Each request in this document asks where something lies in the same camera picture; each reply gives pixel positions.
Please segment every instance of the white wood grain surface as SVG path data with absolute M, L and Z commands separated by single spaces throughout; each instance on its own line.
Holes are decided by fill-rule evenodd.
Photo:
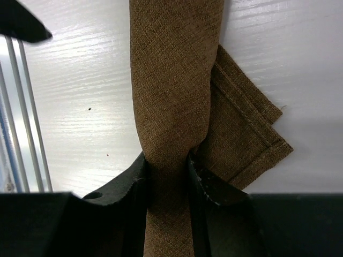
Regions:
M 129 1 L 23 3 L 54 35 L 26 47 L 53 187 L 82 196 L 141 151 Z M 221 43 L 277 106 L 286 105 L 274 127 L 295 148 L 247 192 L 343 191 L 342 13 L 341 0 L 226 2 Z

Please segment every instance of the brown fabric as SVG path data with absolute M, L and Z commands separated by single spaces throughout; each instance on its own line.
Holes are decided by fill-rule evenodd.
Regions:
M 193 256 L 185 159 L 244 188 L 292 148 L 281 115 L 219 46 L 223 0 L 130 0 L 136 127 L 151 170 L 145 256 Z

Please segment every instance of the black object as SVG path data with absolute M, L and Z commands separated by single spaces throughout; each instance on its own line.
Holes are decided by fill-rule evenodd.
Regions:
M 29 43 L 52 37 L 51 32 L 16 0 L 0 0 L 0 34 Z
M 0 256 L 143 256 L 146 162 L 79 199 L 0 194 Z
M 343 194 L 247 195 L 189 158 L 195 257 L 343 256 Z
M 196 257 L 342 257 L 342 194 L 247 195 L 188 158 Z M 142 257 L 148 165 L 79 199 L 1 194 L 0 256 Z

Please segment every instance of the stitched seam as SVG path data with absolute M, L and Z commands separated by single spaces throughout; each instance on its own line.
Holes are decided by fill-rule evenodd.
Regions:
M 222 70 L 221 67 L 218 66 L 217 63 L 215 63 L 215 66 L 219 69 L 219 71 L 224 75 L 224 77 L 231 82 L 231 80 L 226 76 L 225 72 Z M 219 86 L 219 84 L 217 83 L 216 78 L 212 78 L 212 81 L 214 82 L 215 86 L 224 94 L 225 97 L 227 97 L 231 103 L 235 106 L 235 108 L 241 113 L 241 115 L 247 120 L 248 124 L 253 128 L 253 130 L 264 140 L 265 144 L 269 147 L 272 146 L 272 144 L 262 135 L 262 133 L 259 131 L 259 129 L 254 125 L 254 123 L 251 121 L 251 119 L 248 118 L 248 116 L 244 113 L 244 111 L 239 107 L 239 105 L 235 102 L 235 100 L 233 100 L 232 97 L 230 97 L 223 89 L 222 87 Z
M 270 152 L 266 153 L 265 151 L 263 151 L 262 154 L 261 154 L 261 155 L 263 155 L 262 157 L 261 157 L 261 155 L 259 155 L 259 156 L 255 159 L 255 161 L 256 161 L 255 163 L 254 163 L 254 162 L 251 162 L 250 165 L 248 165 L 244 170 L 240 171 L 240 172 L 237 173 L 233 178 L 231 178 L 231 179 L 228 181 L 228 183 L 231 184 L 233 180 L 235 180 L 239 175 L 241 175 L 242 173 L 244 173 L 244 172 L 245 172 L 248 168 L 250 168 L 253 164 L 254 164 L 255 166 L 259 165 L 264 159 L 267 158 L 267 156 L 269 156 L 269 155 L 272 153 L 272 151 L 273 151 L 273 152 L 274 152 L 274 151 L 277 151 L 278 149 L 280 149 L 280 148 L 282 148 L 282 147 L 288 145 L 288 143 L 285 142 L 285 141 L 284 141 L 280 146 L 275 147 L 275 145 L 277 145 L 277 144 L 278 144 L 278 143 L 274 144 L 271 148 L 268 148 L 268 149 L 270 149 Z
M 229 56 L 228 53 L 225 52 L 224 49 L 220 49 L 221 53 L 219 53 L 220 55 L 223 55 L 224 58 L 226 58 L 228 64 L 230 66 L 233 66 L 233 70 L 236 70 L 238 75 L 237 77 L 233 80 L 224 70 L 224 68 L 222 68 L 222 70 L 224 71 L 225 75 L 227 75 L 227 78 L 230 80 L 230 82 L 232 82 L 233 84 L 237 84 L 237 85 L 247 85 L 247 84 L 251 84 L 252 86 L 254 86 L 254 84 L 251 82 L 251 80 L 247 77 L 247 75 L 242 71 L 242 69 L 235 63 L 235 61 L 232 59 L 231 56 Z M 271 112 L 271 110 L 275 109 L 278 110 L 277 107 L 275 107 L 273 105 L 273 103 L 267 98 L 265 97 L 267 103 L 269 103 L 270 105 L 266 105 L 262 111 L 259 111 L 258 108 L 256 108 L 261 115 L 269 121 L 269 123 L 273 123 L 274 121 L 268 116 L 269 112 Z

